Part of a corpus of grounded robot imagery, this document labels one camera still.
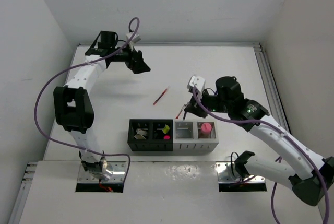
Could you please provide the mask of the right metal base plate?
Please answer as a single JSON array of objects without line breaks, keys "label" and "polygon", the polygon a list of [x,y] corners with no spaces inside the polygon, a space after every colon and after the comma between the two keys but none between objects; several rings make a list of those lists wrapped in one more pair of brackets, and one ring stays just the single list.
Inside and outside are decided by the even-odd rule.
[{"label": "right metal base plate", "polygon": [[236,172],[233,176],[231,168],[234,163],[230,161],[216,162],[216,171],[219,185],[244,184],[244,183],[265,183],[262,176],[248,175],[245,178],[239,177]]}]

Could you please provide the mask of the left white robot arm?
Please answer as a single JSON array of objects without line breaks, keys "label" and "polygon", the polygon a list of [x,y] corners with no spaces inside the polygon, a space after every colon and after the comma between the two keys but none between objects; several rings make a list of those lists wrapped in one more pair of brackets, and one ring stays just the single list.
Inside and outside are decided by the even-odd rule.
[{"label": "left white robot arm", "polygon": [[126,38],[127,42],[121,48],[117,45],[117,33],[101,31],[85,52],[86,65],[64,86],[56,87],[53,91],[57,124],[69,132],[80,147],[79,157],[84,171],[101,181],[110,179],[113,172],[92,128],[94,110],[89,93],[112,62],[125,63],[134,74],[150,71],[142,52],[134,48],[140,40],[139,34],[129,32]]}]

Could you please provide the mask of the black two-slot container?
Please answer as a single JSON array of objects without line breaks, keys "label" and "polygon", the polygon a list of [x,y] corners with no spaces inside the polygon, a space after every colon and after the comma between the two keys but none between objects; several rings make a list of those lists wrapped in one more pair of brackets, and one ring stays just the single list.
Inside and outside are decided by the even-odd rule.
[{"label": "black two-slot container", "polygon": [[[162,132],[165,125],[170,127],[167,134]],[[132,151],[173,151],[173,125],[172,119],[130,119],[128,127],[127,143]],[[147,139],[136,140],[136,129],[148,130]],[[164,140],[164,136],[169,135],[170,140]]]}]

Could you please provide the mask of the small red gel pen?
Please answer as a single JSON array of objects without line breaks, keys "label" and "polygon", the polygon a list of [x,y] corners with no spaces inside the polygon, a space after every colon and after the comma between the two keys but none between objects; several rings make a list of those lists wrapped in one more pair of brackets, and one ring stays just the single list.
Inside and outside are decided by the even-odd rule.
[{"label": "small red gel pen", "polygon": [[179,113],[177,114],[177,116],[175,117],[175,119],[178,119],[178,118],[180,117],[180,115],[182,114],[182,112],[183,112],[183,110],[184,110],[185,107],[186,107],[186,104],[184,104],[184,105],[181,107],[181,109],[180,109]]}]

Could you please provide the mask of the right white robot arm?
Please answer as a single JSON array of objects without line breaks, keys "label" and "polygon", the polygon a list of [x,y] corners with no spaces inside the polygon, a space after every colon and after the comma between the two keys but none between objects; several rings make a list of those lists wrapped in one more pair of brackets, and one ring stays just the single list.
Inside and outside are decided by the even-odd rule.
[{"label": "right white robot arm", "polygon": [[205,79],[192,76],[187,89],[192,98],[186,109],[198,117],[226,113],[228,123],[238,125],[273,149],[285,165],[261,159],[252,151],[244,151],[234,162],[234,171],[242,178],[260,175],[289,189],[302,202],[316,206],[328,196],[333,185],[333,157],[324,158],[307,148],[285,130],[259,102],[244,97],[236,77],[216,80],[216,92],[210,95]]}]

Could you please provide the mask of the grey two-slot container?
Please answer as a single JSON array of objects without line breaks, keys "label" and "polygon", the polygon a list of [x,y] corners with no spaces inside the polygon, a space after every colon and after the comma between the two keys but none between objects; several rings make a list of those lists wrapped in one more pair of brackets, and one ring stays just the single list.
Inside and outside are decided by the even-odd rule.
[{"label": "grey two-slot container", "polygon": [[[209,138],[199,138],[201,124],[212,125]],[[174,121],[173,151],[177,152],[212,152],[219,144],[216,121]]]}]

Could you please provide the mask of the yellow black highlighter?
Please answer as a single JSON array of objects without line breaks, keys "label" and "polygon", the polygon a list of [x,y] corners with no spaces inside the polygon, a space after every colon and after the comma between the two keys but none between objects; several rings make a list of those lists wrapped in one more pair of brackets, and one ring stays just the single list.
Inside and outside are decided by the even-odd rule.
[{"label": "yellow black highlighter", "polygon": [[164,128],[162,129],[162,132],[164,134],[167,134],[170,131],[170,127],[168,125],[165,125]]}]

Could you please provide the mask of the red refill pen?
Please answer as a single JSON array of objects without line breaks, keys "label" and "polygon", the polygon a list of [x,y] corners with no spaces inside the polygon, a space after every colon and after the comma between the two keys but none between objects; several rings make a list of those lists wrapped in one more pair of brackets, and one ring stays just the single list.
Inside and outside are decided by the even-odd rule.
[{"label": "red refill pen", "polygon": [[170,86],[167,86],[162,93],[158,96],[158,98],[153,102],[153,105],[156,105],[159,100],[166,94],[166,92],[170,89]]}]

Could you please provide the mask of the metal base plate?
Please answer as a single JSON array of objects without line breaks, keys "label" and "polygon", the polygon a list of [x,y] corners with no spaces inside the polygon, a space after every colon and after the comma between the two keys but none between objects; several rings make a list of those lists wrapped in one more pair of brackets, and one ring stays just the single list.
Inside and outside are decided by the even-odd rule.
[{"label": "metal base plate", "polygon": [[265,183],[262,176],[248,175],[245,178],[239,177],[236,172],[233,176],[231,168],[234,163],[230,161],[216,162],[216,171],[219,185],[244,184],[244,183]]},{"label": "metal base plate", "polygon": [[124,182],[126,172],[125,162],[107,162],[106,169],[101,171],[89,171],[85,170],[81,164],[77,175],[77,182],[83,184],[98,183],[101,180],[102,183],[122,183]]}]

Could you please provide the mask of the pink tape roll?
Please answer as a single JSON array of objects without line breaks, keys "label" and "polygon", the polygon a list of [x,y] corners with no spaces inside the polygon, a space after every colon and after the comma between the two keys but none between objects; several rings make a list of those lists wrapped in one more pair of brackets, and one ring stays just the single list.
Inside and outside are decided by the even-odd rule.
[{"label": "pink tape roll", "polygon": [[212,131],[212,125],[204,122],[201,124],[199,138],[209,138]]}]

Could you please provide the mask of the white staple box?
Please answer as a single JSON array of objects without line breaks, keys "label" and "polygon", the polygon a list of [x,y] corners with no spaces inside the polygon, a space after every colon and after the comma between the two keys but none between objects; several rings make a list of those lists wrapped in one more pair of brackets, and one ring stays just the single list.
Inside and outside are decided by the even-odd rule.
[{"label": "white staple box", "polygon": [[143,128],[136,129],[136,134],[148,136],[148,130]]}]

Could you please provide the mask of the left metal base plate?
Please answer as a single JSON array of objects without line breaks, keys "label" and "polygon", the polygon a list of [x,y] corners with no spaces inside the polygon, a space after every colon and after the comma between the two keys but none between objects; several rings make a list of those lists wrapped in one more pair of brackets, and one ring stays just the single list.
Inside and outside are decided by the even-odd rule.
[{"label": "left metal base plate", "polygon": [[101,180],[102,183],[122,183],[124,182],[126,172],[125,162],[107,162],[106,169],[101,171],[89,171],[85,170],[81,164],[77,175],[77,182],[83,184],[98,183]]}]

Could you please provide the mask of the pink staple box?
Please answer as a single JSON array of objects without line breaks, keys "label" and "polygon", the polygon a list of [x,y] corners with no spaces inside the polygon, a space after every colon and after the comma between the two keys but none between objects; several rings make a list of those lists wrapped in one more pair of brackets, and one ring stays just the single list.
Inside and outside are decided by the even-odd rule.
[{"label": "pink staple box", "polygon": [[136,140],[143,140],[143,139],[147,139],[146,135],[142,135],[142,134],[136,134],[134,135],[134,139]]}]

